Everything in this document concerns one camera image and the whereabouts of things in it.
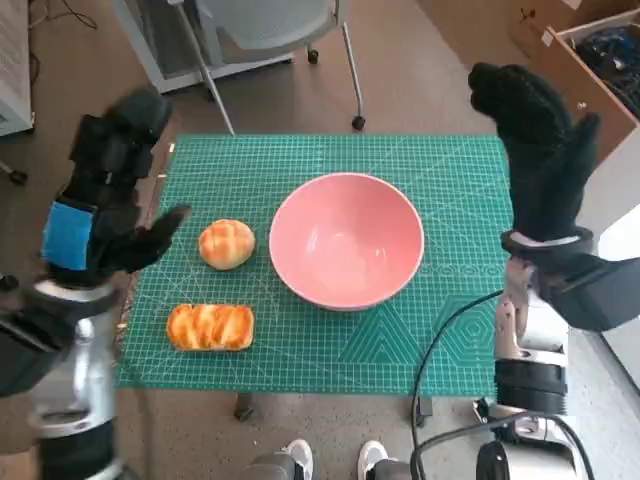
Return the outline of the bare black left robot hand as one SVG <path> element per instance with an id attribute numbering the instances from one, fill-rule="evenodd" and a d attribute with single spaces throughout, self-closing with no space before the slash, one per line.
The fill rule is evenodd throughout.
<path id="1" fill-rule="evenodd" d="M 139 225 L 137 183 L 148 177 L 152 150 L 172 113 L 155 91 L 136 89 L 102 115 L 81 118 L 71 177 L 51 204 L 41 257 L 49 275 L 69 287 L 94 287 L 119 271 L 156 263 L 191 208 L 179 204 L 150 227 Z"/>

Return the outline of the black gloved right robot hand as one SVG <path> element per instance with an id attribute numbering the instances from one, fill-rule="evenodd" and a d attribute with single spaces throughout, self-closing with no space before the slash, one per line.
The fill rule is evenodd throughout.
<path id="1" fill-rule="evenodd" d="M 576 236 L 599 116 L 574 121 L 563 97 L 520 65 L 477 63 L 468 84 L 471 106 L 494 121 L 507 154 L 513 230 L 536 242 Z"/>

